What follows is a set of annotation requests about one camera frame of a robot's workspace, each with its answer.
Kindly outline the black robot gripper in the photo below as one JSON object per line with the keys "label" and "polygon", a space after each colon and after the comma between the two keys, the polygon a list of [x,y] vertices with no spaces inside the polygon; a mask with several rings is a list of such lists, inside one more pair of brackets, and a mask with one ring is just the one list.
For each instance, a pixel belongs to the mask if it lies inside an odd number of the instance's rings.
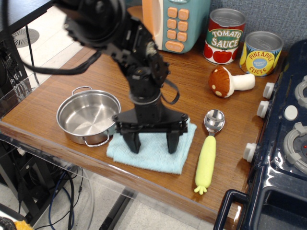
{"label": "black robot gripper", "polygon": [[134,108],[112,116],[129,149],[139,153],[139,133],[166,133],[168,152],[177,150],[179,135],[188,131],[188,116],[167,108],[159,98],[152,103],[135,104]]}

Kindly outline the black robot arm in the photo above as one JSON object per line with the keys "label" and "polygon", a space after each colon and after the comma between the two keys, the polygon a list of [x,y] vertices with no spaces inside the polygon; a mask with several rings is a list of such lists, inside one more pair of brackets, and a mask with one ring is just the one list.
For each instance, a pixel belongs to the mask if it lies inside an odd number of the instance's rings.
{"label": "black robot arm", "polygon": [[109,55],[130,87],[134,108],[113,116],[129,149],[137,153],[140,133],[165,133],[169,153],[187,132],[188,116],[163,105],[161,88],[169,64],[159,54],[151,33],[126,10],[123,0],[55,0],[63,11],[69,36],[98,54]]}

